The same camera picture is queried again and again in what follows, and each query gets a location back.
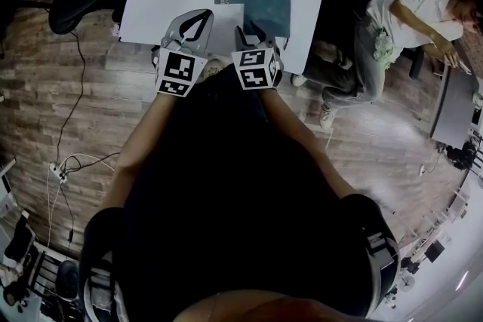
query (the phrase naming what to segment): power strip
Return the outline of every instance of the power strip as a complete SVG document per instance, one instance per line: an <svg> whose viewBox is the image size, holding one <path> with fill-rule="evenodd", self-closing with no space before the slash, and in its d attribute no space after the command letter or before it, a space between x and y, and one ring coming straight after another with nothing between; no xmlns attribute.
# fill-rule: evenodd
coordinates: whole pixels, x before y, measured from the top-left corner
<svg viewBox="0 0 483 322"><path fill-rule="evenodd" d="M67 176L60 175L60 168L57 168L53 162L48 165L51 172L56 176L56 178L60 181L60 184L65 184L67 182Z"/></svg>

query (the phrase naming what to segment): dark green notebook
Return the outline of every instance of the dark green notebook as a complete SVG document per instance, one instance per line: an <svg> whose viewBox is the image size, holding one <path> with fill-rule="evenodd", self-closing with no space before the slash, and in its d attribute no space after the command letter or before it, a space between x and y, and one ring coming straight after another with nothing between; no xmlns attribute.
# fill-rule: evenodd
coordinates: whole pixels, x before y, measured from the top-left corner
<svg viewBox="0 0 483 322"><path fill-rule="evenodd" d="M290 37L291 0L245 0L243 32L254 35L250 20L274 36Z"/></svg>

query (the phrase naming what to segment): black cable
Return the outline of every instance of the black cable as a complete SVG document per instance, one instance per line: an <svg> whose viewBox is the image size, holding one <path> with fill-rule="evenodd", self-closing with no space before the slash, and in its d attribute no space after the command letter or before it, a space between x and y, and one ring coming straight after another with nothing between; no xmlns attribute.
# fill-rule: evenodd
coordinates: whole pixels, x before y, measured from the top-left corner
<svg viewBox="0 0 483 322"><path fill-rule="evenodd" d="M68 175L69 173L74 173L74 172L79 172L81 169L84 169L86 167L90 167L91 165L94 165L94 164L97 164L97 163L100 163L101 161L104 161L106 160L107 158L109 157L112 157L112 156L115 156L115 155L118 155L120 154L121 152L116 152L116 153L112 153L111 155L108 155L104 158L100 158L99 160L95 161L95 162L92 162L90 164L86 164L86 165L82 165L81 167L77 168L77 169L74 169L74 168L69 168L68 170L65 170L64 173L65 175Z"/></svg>
<svg viewBox="0 0 483 322"><path fill-rule="evenodd" d="M69 255L69 252L70 252L70 244L72 243L72 238L74 236L74 215L72 215L72 210L70 209L69 201L67 200L67 196L64 193L64 191L62 189L62 186L60 186L60 191L62 192L63 198L66 199L67 208L69 208L70 217L72 218L72 228L71 228L71 230L69 232L69 248L67 249L67 255Z"/></svg>
<svg viewBox="0 0 483 322"><path fill-rule="evenodd" d="M77 164L78 164L78 167L82 167L82 164L81 162L78 160L78 158L76 156L69 156L68 158L66 158L66 160L63 162L63 167L62 167L62 170L61 172L62 173L65 173L66 169L67 169L67 161L70 159L70 158L73 158L74 160L77 161Z"/></svg>
<svg viewBox="0 0 483 322"><path fill-rule="evenodd" d="M436 167L438 166L438 161L439 161L439 156L441 155L441 153L438 154L438 157L436 158L436 162L435 162L435 166L432 167L432 169L428 172L428 173L432 173L434 172L434 170L436 169Z"/></svg>
<svg viewBox="0 0 483 322"><path fill-rule="evenodd" d="M82 96L84 95L85 58L84 58L84 56L82 55L82 52L81 52L81 45L79 43L78 36L76 34L74 34L73 32L71 32L71 34L74 35L75 38L77 39L77 49L78 49L78 53L79 53L79 55L82 58L82 62L84 63L84 66L82 67L82 75L81 75L81 93L78 96L77 101L75 101L74 107L72 107L72 110L70 111L69 115L67 116L66 121L63 123L62 127L60 128L59 141L57 142L57 157L55 159L55 165L56 166L57 166L57 163L59 162L59 146L60 146L60 141L62 140L63 129L67 125L67 122L69 121L69 119L72 116L75 108L77 107L78 102L81 100Z"/></svg>

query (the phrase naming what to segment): white cable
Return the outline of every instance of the white cable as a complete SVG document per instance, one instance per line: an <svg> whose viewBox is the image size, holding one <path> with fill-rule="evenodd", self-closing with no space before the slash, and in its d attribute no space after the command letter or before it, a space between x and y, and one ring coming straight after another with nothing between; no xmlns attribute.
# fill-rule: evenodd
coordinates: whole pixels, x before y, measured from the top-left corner
<svg viewBox="0 0 483 322"><path fill-rule="evenodd" d="M48 177L51 174L51 166L47 164L47 213L51 212L51 196L48 193Z"/></svg>
<svg viewBox="0 0 483 322"><path fill-rule="evenodd" d="M334 134L334 128L331 127L331 135L329 136L329 140L327 141L327 145L325 146L325 150L327 150L327 148L329 147L329 144L331 143L333 134Z"/></svg>
<svg viewBox="0 0 483 322"><path fill-rule="evenodd" d="M52 211L49 213L47 249L51 245L52 216L54 215L54 207L55 207L55 204L57 203L57 198L59 197L59 192L60 192L60 184L59 184L59 189L57 190L57 194L55 195L54 203L52 204Z"/></svg>
<svg viewBox="0 0 483 322"><path fill-rule="evenodd" d="M73 153L73 154L67 156L64 159L64 161L62 161L62 164L59 166L59 170L62 170L62 166L66 163L66 161L69 158L71 158L73 156L85 156L85 157L93 158L95 160L100 161L102 164L106 165L109 169L114 170L113 167L111 167L109 164L106 164L104 161L101 161L100 158L98 158L96 156L92 156L92 155L86 155L85 153ZM60 186L62 185L62 182L60 182L59 183L59 189L57 190L57 194L55 195L55 200L54 200L54 203L52 204L52 209L51 209L51 195L50 195L49 189L48 189L48 180L49 180L50 174L51 174L51 169L50 169L50 165L48 164L47 165L47 214L48 214L48 242L47 242L47 248L49 248L50 245L51 245L52 216L54 215L55 204L57 203L57 199L59 197L59 192L60 192Z"/></svg>
<svg viewBox="0 0 483 322"><path fill-rule="evenodd" d="M73 156L86 156L86 157L93 158L93 159L95 159L95 160L100 161L100 163L101 163L101 164L106 165L106 166L107 166L107 167L108 167L110 170L114 170L114 168L113 168L113 167L111 167L109 164L106 164L104 161L101 161L101 159L100 159L100 158L98 158L98 157L96 157L96 156L86 155L85 153L73 153L72 155L67 156L67 157L64 159L64 161L62 161L62 164L59 166L59 169L61 169L61 170L62 170L62 166L63 166L63 165L66 163L67 159L68 159L68 158L71 158L71 157L73 157Z"/></svg>

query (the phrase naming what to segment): wooden floor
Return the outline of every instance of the wooden floor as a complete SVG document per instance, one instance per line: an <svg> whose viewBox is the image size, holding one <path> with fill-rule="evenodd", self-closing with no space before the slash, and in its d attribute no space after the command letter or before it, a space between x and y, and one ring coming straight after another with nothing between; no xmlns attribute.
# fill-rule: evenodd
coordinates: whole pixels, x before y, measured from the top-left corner
<svg viewBox="0 0 483 322"><path fill-rule="evenodd" d="M119 152L154 97L151 47L120 43L112 37L111 28L110 12L98 11L87 15L76 30L87 61L85 95L63 131L60 160L76 152L97 157ZM8 179L20 208L31 211L30 223L39 240L46 241L48 163L56 159L60 128L81 91L82 61L75 37L54 35L44 10L19 11L9 27L5 49L6 58L0 62L0 93L5 95L0 104L0 150L3 157L17 159ZM420 80L412 81L409 66L401 60L386 72L381 101L341 110L332 135L318 125L321 100L317 85L296 89L286 75L279 88L324 145L331 137L328 154L336 168L360 192L380 203L399 241L407 232L405 223L418 229L430 209L445 209L463 178L444 157L435 166L435 144L409 119L429 120L439 83L429 67ZM83 156L79 160L91 162ZM114 166L115 157L107 162ZM429 169L435 166L434 171L419 178L421 164ZM95 214L111 176L112 171L102 164L69 175L64 192L74 216L70 246L74 254L82 248L84 227ZM51 204L57 187L51 179ZM13 213L2 224L12 232L17 217ZM59 195L52 217L53 247L67 250L71 226L66 202Z"/></svg>

